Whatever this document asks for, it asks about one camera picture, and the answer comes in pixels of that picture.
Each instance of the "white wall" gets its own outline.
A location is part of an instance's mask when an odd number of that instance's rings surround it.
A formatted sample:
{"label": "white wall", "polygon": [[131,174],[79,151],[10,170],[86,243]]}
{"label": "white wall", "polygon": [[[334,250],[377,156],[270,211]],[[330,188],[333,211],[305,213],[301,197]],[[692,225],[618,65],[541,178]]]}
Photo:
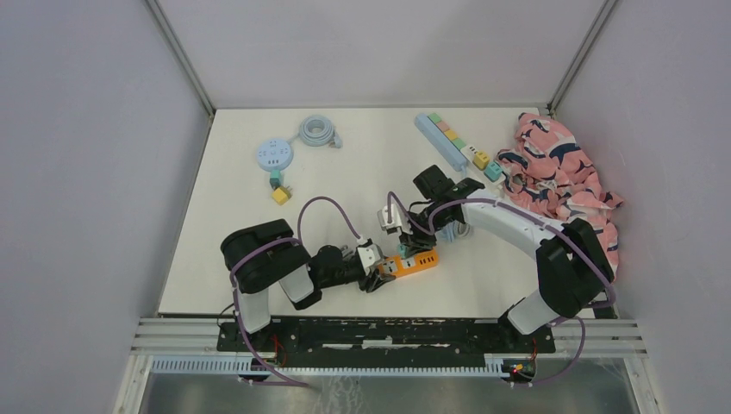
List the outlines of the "white wall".
{"label": "white wall", "polygon": [[252,108],[545,103],[602,0],[160,3],[214,105]]}
{"label": "white wall", "polygon": [[627,202],[621,308],[668,413],[728,412],[731,3],[621,2],[559,119]]}
{"label": "white wall", "polygon": [[3,2],[0,72],[0,412],[108,412],[206,115],[139,0]]}

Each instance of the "green block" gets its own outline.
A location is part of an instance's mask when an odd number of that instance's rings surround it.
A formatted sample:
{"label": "green block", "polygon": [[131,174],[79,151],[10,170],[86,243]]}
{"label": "green block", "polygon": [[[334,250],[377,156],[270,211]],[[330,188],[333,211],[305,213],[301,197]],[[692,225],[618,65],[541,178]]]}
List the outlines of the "green block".
{"label": "green block", "polygon": [[452,141],[452,144],[454,144],[454,146],[457,147],[458,150],[461,150],[462,148],[467,146],[467,144],[462,141],[462,138],[455,139],[454,141]]}
{"label": "green block", "polygon": [[431,119],[434,123],[441,122],[441,116],[436,115],[436,113],[429,115],[429,119]]}

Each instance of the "crumpled cloth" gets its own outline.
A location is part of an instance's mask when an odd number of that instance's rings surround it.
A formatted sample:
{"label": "crumpled cloth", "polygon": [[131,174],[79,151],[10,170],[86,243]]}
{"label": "crumpled cloth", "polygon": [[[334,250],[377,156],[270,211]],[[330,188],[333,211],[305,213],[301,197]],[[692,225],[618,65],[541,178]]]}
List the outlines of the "crumpled cloth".
{"label": "crumpled cloth", "polygon": [[563,124],[528,113],[521,114],[518,123],[515,147],[497,153],[507,175],[505,194],[518,206],[543,216],[589,222],[616,271],[617,229],[610,219],[624,200],[602,190],[594,163]]}

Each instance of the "yellow block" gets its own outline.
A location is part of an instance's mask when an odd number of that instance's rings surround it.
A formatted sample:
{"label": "yellow block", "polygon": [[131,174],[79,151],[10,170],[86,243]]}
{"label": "yellow block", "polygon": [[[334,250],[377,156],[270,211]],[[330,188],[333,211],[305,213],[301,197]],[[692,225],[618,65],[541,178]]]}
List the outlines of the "yellow block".
{"label": "yellow block", "polygon": [[456,132],[454,132],[454,131],[452,131],[451,129],[448,129],[448,130],[444,131],[444,135],[445,135],[445,136],[446,136],[447,138],[449,138],[449,141],[454,141],[454,140],[456,140],[457,138],[459,138],[459,136],[457,135],[457,133],[456,133]]}
{"label": "yellow block", "polygon": [[276,201],[279,205],[286,203],[291,197],[291,193],[284,187],[277,187],[277,190],[274,190],[272,193],[272,198],[274,198],[274,201]]}
{"label": "yellow block", "polygon": [[479,168],[480,171],[483,171],[489,162],[490,157],[488,157],[483,151],[477,151],[475,153],[475,158],[472,159],[472,164]]}

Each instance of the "robotic arm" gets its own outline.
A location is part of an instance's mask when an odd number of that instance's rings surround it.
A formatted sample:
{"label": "robotic arm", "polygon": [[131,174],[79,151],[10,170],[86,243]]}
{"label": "robotic arm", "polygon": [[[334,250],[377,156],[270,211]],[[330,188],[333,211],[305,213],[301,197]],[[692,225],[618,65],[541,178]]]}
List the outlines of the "robotic arm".
{"label": "robotic arm", "polygon": [[[402,257],[432,249],[436,245],[434,232],[457,221],[490,231],[535,259],[539,289],[498,319],[517,335],[530,335],[559,317],[575,317],[604,288],[595,272],[565,240],[578,246],[608,282],[614,279],[593,228],[583,220],[563,224],[498,202],[482,183],[463,179],[454,184],[437,166],[419,174],[414,183],[431,202],[424,210],[419,213],[407,211],[408,216],[405,216],[394,203],[378,213],[381,228],[388,234],[398,233]],[[561,235],[552,236],[548,229],[562,229]],[[256,249],[292,236],[286,221],[277,220],[233,233],[223,242],[221,250],[231,270]],[[322,289],[327,287],[358,282],[360,290],[373,292],[394,279],[378,271],[384,256],[370,239],[362,242],[354,252],[324,246],[314,257],[309,256],[298,242],[291,238],[291,242],[268,249],[266,254],[256,254],[236,271],[240,287],[237,295],[241,311],[246,315],[244,328],[249,333],[269,323],[266,289],[276,282],[295,309],[301,310],[318,302]]]}

